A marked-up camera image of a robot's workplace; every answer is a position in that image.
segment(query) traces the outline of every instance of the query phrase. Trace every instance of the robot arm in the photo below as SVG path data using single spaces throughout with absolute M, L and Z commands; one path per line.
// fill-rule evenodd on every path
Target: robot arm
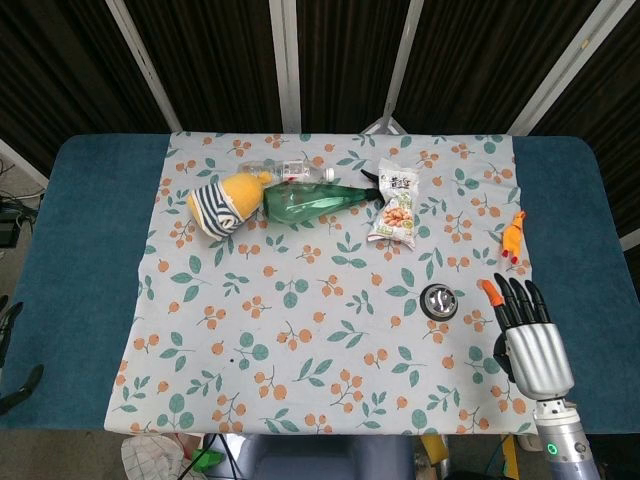
M 598 480 L 580 417 L 565 395 L 574 385 L 564 344 L 551 323 L 538 288 L 495 275 L 502 296 L 491 282 L 483 288 L 502 330 L 494 357 L 523 395 L 536 400 L 533 418 L 555 480 Z

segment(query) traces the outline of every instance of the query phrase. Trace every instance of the cable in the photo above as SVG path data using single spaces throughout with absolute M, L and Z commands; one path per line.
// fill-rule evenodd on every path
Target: cable
M 238 465 L 236 463 L 236 459 L 232 455 L 231 449 L 229 448 L 229 445 L 227 445 L 227 441 L 225 440 L 224 435 L 220 435 L 220 440 L 222 440 L 222 446 L 224 447 L 224 451 L 227 452 L 227 457 L 229 457 L 229 465 L 231 465 L 231 473 L 233 473 L 233 480 L 238 480 L 238 476 L 236 475 L 236 469 L 233 466 L 234 463 L 236 464 L 236 466 Z
M 193 466 L 194 466 L 196 463 L 198 463 L 198 460 L 200 460 L 200 459 L 202 458 L 202 456 L 203 456 L 205 453 L 207 453 L 207 451 L 209 450 L 209 448 L 211 448 L 211 445 L 213 445 L 213 442 L 215 442 L 215 440 L 216 440 L 216 437 L 217 437 L 217 436 L 218 436 L 218 434 L 217 434 L 217 433 L 214 433 L 214 434 L 211 436 L 211 440 L 209 440 L 209 442 L 208 442 L 206 445 L 203 445 L 203 446 L 202 446 L 202 451 L 200 452 L 200 454 L 199 454 L 196 458 L 194 458 L 194 459 L 193 459 L 193 461 L 189 464 L 189 466 L 188 466 L 187 468 L 185 468 L 184 472 L 182 472 L 182 473 L 180 474 L 180 476 L 177 478 L 177 480 L 182 480 L 182 479 L 185 477 L 185 475 L 186 475 L 187 473 L 189 473 L 189 471 L 193 468 Z
M 500 440 L 500 443 L 498 444 L 496 449 L 493 451 L 493 455 L 491 455 L 491 458 L 489 459 L 489 463 L 487 463 L 487 466 L 484 469 L 484 474 L 485 475 L 488 475 L 489 469 L 491 468 L 491 465 L 493 464 L 493 461 L 496 459 L 496 455 L 500 451 L 500 447 L 507 440 L 507 438 L 509 438 L 510 436 L 511 436 L 511 434 L 506 435 L 505 437 L 502 438 L 502 440 Z

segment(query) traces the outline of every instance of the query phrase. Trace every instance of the snack bag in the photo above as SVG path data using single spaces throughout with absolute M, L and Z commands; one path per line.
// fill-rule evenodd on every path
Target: snack bag
M 412 168 L 400 168 L 386 158 L 378 166 L 380 193 L 385 205 L 378 212 L 367 240 L 398 240 L 411 250 L 413 237 L 413 206 L 418 200 L 418 173 Z

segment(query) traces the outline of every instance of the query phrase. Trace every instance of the yellow plush toy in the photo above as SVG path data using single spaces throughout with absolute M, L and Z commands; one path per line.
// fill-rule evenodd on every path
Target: yellow plush toy
M 511 263 L 514 265 L 518 263 L 518 257 L 520 256 L 520 242 L 522 242 L 522 222 L 526 218 L 527 214 L 523 211 L 516 213 L 513 217 L 513 222 L 509 225 L 502 234 L 502 256 L 507 258 L 509 253 L 511 257 Z
M 262 172 L 257 177 L 237 173 L 222 182 L 192 191 L 187 205 L 198 226 L 210 237 L 222 240 L 233 233 L 262 203 L 264 186 L 271 175 Z

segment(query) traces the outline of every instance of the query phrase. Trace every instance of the orange toy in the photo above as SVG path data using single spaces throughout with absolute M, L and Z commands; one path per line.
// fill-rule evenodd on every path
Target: orange toy
M 522 242 L 522 222 L 527 217 L 527 214 L 523 211 L 516 213 L 513 217 L 513 222 L 509 225 L 502 234 L 502 256 L 507 258 L 509 253 L 513 255 L 511 257 L 511 263 L 514 265 L 518 263 L 518 257 L 520 256 L 520 242 Z

